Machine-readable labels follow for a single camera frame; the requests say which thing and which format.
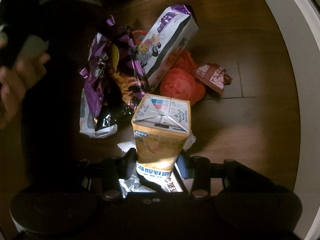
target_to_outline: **purple snack wrapper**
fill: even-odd
[[[107,20],[109,26],[115,24],[113,17]],[[97,117],[103,104],[103,91],[113,74],[111,61],[112,39],[97,33],[90,47],[87,65],[79,72],[84,78],[84,93],[90,113]]]
[[[149,92],[148,82],[144,78],[142,67],[136,57],[137,52],[132,33],[128,28],[118,33],[112,16],[106,20],[105,31],[108,36],[101,33],[96,34],[90,47],[88,63],[80,71],[80,75],[85,79],[84,93],[89,111],[98,119],[98,126],[99,119],[108,116],[108,120],[103,121],[104,127],[106,127],[106,123],[111,126],[121,119],[117,116],[113,120],[110,114],[105,114],[111,111],[106,109],[108,106],[113,107],[112,111],[115,112],[111,102],[114,101],[111,99],[114,90],[110,90],[110,78],[113,78],[121,91],[123,104],[118,107],[119,109],[116,108],[117,113],[131,114],[137,108],[144,94]],[[119,50],[118,66],[112,65],[112,44],[116,45]]]
[[[172,9],[172,11],[193,15],[193,12],[191,11],[191,6],[188,6],[188,5],[177,4],[177,5],[170,6],[170,8]]]

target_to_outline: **purple foil bag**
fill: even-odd
[[[117,113],[133,113],[145,93],[149,92],[148,82],[144,78],[142,67],[136,57],[137,52],[132,33],[127,29],[118,33],[112,16],[107,20],[107,28],[108,31],[106,33],[110,36],[106,37],[97,33],[90,48],[89,62],[80,71],[80,75],[85,79],[84,93],[88,101],[89,111],[96,118],[99,116],[102,107],[104,107],[103,113],[109,111],[102,105],[107,98],[111,98],[108,95],[104,95],[108,91],[110,78],[113,78],[117,83],[122,94],[123,104],[119,105],[119,109],[116,110]],[[111,58],[112,44],[115,44],[119,49],[120,57],[116,69],[113,68],[109,59]],[[128,111],[127,106],[130,106],[132,110]],[[108,118],[108,120],[102,122],[107,124],[103,125],[103,127],[111,126],[121,120],[119,116],[114,120],[110,115],[108,115]]]

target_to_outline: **finger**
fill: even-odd
[[[8,122],[18,111],[19,100],[7,85],[1,87],[0,97],[5,109],[4,121]]]
[[[15,93],[18,100],[22,100],[26,93],[26,88],[19,78],[15,70],[9,70],[6,67],[0,68],[0,82],[7,85],[13,93]]]
[[[46,64],[50,60],[50,55],[48,53],[43,53],[39,58],[40,64]]]
[[[33,65],[34,71],[36,73],[37,82],[43,78],[43,76],[47,73],[47,69],[44,67],[44,63],[46,63],[50,59],[48,54],[44,54],[41,57],[33,58],[30,60],[30,63]]]
[[[4,32],[0,32],[0,49],[3,49],[8,43],[8,36]]]
[[[18,60],[14,66],[26,89],[33,87],[38,78],[34,66],[26,60]]]

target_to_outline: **white wall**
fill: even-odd
[[[320,20],[308,0],[266,2],[287,45],[300,104],[300,160],[294,191],[303,211],[295,233],[315,240],[320,223],[310,227],[320,207]]]

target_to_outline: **cartoon character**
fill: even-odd
[[[151,57],[159,55],[159,48],[161,48],[160,36],[154,34],[138,46],[138,58],[142,67],[147,65]]]

